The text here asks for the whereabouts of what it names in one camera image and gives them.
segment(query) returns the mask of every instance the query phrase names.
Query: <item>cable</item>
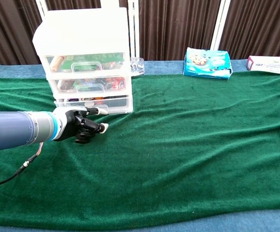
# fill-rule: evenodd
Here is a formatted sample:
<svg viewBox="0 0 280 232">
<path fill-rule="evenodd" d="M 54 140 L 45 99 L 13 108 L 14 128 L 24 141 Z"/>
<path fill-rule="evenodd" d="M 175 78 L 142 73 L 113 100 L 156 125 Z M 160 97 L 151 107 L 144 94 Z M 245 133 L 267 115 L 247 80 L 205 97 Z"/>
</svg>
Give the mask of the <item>cable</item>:
<svg viewBox="0 0 280 232">
<path fill-rule="evenodd" d="M 30 157 L 27 161 L 25 161 L 22 166 L 8 179 L 0 181 L 0 185 L 5 184 L 6 182 L 12 180 L 13 178 L 15 178 L 17 175 L 20 175 L 21 172 L 23 172 L 24 169 L 26 169 L 33 161 L 34 159 L 36 159 L 37 156 L 40 155 L 41 151 L 42 151 L 42 146 L 43 143 L 39 144 L 39 148 L 37 150 L 37 152 L 35 153 L 35 155 L 33 155 L 32 157 Z"/>
</svg>

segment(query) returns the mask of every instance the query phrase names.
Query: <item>white pole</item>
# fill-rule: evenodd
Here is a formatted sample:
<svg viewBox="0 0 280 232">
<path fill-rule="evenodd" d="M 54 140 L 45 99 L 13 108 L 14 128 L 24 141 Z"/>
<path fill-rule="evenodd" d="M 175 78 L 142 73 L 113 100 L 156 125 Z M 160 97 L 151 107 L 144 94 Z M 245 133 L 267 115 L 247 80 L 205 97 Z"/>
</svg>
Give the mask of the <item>white pole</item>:
<svg viewBox="0 0 280 232">
<path fill-rule="evenodd" d="M 43 21 L 45 18 L 45 14 L 48 11 L 47 3 L 45 2 L 45 0 L 36 0 L 36 4 Z"/>
<path fill-rule="evenodd" d="M 128 0 L 130 57 L 135 57 L 135 28 L 133 0 Z"/>
<path fill-rule="evenodd" d="M 136 49 L 136 57 L 140 57 L 140 36 L 139 36 L 139 0 L 134 0 L 135 4 L 135 49 Z"/>
<path fill-rule="evenodd" d="M 217 51 L 219 49 L 219 44 L 222 39 L 230 1 L 231 0 L 221 0 L 221 4 L 219 7 L 217 19 L 216 19 L 214 34 L 213 34 L 213 38 L 212 38 L 212 43 L 211 43 L 211 48 L 210 48 L 211 50 Z"/>
</svg>

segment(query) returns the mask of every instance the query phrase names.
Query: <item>drawer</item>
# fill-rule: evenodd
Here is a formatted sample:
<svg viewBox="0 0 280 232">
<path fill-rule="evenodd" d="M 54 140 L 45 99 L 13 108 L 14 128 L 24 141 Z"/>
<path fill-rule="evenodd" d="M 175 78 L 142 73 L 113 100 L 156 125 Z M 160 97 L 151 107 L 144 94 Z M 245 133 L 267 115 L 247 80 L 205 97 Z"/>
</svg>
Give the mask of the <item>drawer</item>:
<svg viewBox="0 0 280 232">
<path fill-rule="evenodd" d="M 47 80 L 56 99 L 128 95 L 132 90 L 130 76 Z"/>
<path fill-rule="evenodd" d="M 54 101 L 57 107 L 85 106 L 87 108 L 99 107 L 113 114 L 128 114 L 133 112 L 133 99 L 131 95 L 112 96 L 105 98 L 87 99 L 61 99 Z"/>
<path fill-rule="evenodd" d="M 44 56 L 43 66 L 47 74 L 110 73 L 130 71 L 130 58 L 124 52 L 68 56 Z"/>
</svg>

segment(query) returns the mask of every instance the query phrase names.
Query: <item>white box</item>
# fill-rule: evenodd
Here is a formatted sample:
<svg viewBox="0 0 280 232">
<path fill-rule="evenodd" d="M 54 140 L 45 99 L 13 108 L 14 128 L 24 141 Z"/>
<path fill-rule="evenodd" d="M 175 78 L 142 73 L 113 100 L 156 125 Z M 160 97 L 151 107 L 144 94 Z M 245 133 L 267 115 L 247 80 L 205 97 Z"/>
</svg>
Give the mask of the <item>white box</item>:
<svg viewBox="0 0 280 232">
<path fill-rule="evenodd" d="M 246 67 L 250 71 L 280 74 L 280 57 L 249 56 Z"/>
<path fill-rule="evenodd" d="M 46 75 L 130 73 L 127 9 L 48 11 L 33 44 Z"/>
<path fill-rule="evenodd" d="M 48 11 L 33 44 L 57 107 L 133 112 L 126 8 Z"/>
</svg>

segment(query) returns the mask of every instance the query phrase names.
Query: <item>green felt cloth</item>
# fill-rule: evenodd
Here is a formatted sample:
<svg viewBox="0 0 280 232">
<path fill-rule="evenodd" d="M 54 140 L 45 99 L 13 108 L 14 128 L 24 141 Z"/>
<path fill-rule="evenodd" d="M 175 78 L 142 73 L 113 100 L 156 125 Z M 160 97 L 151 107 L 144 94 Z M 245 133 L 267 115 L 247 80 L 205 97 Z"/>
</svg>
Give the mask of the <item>green felt cloth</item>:
<svg viewBox="0 0 280 232">
<path fill-rule="evenodd" d="M 0 186 L 0 225 L 108 230 L 280 208 L 280 75 L 132 84 L 133 113 L 94 118 L 109 123 L 106 134 L 45 143 Z M 54 108 L 46 80 L 0 79 L 0 111 Z M 0 151 L 0 180 L 37 147 Z"/>
</svg>

